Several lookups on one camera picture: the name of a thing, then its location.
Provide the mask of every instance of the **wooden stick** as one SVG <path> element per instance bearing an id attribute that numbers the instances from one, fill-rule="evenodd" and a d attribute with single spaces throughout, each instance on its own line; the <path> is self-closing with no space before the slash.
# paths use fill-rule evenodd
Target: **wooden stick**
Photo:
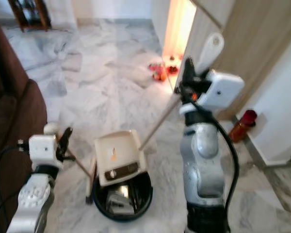
<path id="1" fill-rule="evenodd" d="M 181 96 L 177 96 L 175 101 L 166 109 L 160 120 L 156 123 L 154 128 L 150 131 L 148 136 L 143 141 L 142 145 L 139 147 L 139 150 L 143 150 L 146 144 L 149 142 L 153 134 L 157 131 L 157 129 L 161 126 L 161 124 L 166 120 L 166 118 L 169 116 L 171 111 L 178 105 L 178 103 L 181 101 Z"/>
<path id="2" fill-rule="evenodd" d="M 89 169 L 89 172 L 91 173 L 91 177 L 87 178 L 87 185 L 86 185 L 86 197 L 90 197 L 93 189 L 93 181 L 97 172 L 97 161 L 96 158 L 92 158 L 91 161 L 91 167 Z"/>
<path id="3" fill-rule="evenodd" d="M 91 179 L 92 176 L 91 174 L 86 170 L 86 168 L 83 166 L 83 164 L 77 159 L 77 157 L 71 152 L 71 150 L 69 150 L 69 148 L 67 149 L 67 152 L 73 156 L 75 158 L 75 162 L 77 163 L 77 165 L 79 166 L 79 168 L 81 168 L 84 173 Z"/>

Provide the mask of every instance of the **white marble floor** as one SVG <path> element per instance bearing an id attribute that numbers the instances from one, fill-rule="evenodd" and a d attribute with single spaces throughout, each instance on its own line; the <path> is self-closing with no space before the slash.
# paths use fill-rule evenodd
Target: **white marble floor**
<path id="1" fill-rule="evenodd" d="M 285 210 L 291 212 L 291 167 L 268 169 L 265 171 L 274 191 Z"/>
<path id="2" fill-rule="evenodd" d="M 72 126 L 72 151 L 89 165 L 94 139 L 120 129 L 136 129 L 143 139 L 168 104 L 168 81 L 157 83 L 147 70 L 159 62 L 160 46 L 148 21 L 97 20 L 77 31 L 26 32 L 5 29 L 30 78 L 45 98 L 48 120 Z M 230 122 L 225 122 L 228 130 Z M 154 188 L 149 210 L 120 224 L 85 204 L 85 175 L 67 162 L 55 186 L 47 232 L 179 233 L 186 224 L 179 143 L 184 124 L 174 111 L 150 141 L 145 153 Z M 223 140 L 226 190 L 233 174 Z M 229 210 L 236 233 L 291 233 L 291 213 L 282 209 L 263 172 L 243 143 L 236 145 L 241 176 Z"/>

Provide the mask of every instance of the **dustpan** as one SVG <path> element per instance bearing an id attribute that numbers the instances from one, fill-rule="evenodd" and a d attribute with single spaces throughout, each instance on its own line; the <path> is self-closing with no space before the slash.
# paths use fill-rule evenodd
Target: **dustpan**
<path id="1" fill-rule="evenodd" d="M 146 172 L 146 159 L 137 131 L 119 131 L 95 140 L 101 186 L 129 180 Z"/>

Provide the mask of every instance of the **broom handle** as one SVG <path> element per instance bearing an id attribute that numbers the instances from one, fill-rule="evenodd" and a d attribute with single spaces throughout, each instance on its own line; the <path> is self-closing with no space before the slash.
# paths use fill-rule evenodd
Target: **broom handle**
<path id="1" fill-rule="evenodd" d="M 72 153 L 72 151 L 69 150 L 69 148 L 67 149 L 67 152 L 75 158 L 75 162 L 79 166 L 79 168 L 81 168 L 82 171 L 91 179 L 92 178 L 91 174 L 86 170 L 86 168 L 83 166 L 80 160 L 78 160 L 78 158 Z"/>
<path id="2" fill-rule="evenodd" d="M 176 96 L 175 101 L 166 109 L 164 114 L 161 116 L 160 120 L 156 123 L 156 125 L 153 127 L 153 129 L 150 131 L 148 136 L 143 141 L 142 145 L 139 147 L 139 150 L 143 150 L 146 146 L 146 144 L 149 142 L 153 134 L 157 131 L 157 129 L 161 126 L 161 124 L 166 120 L 166 118 L 169 116 L 171 111 L 178 105 L 178 103 L 181 101 L 181 96 Z"/>

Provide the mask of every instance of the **wooden door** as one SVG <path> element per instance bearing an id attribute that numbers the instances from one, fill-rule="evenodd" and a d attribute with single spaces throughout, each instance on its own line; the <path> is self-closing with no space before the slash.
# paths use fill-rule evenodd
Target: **wooden door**
<path id="1" fill-rule="evenodd" d="M 237 74 L 245 81 L 239 97 L 218 116 L 231 119 L 291 42 L 291 0 L 236 0 L 222 35 L 225 47 L 213 68 Z"/>

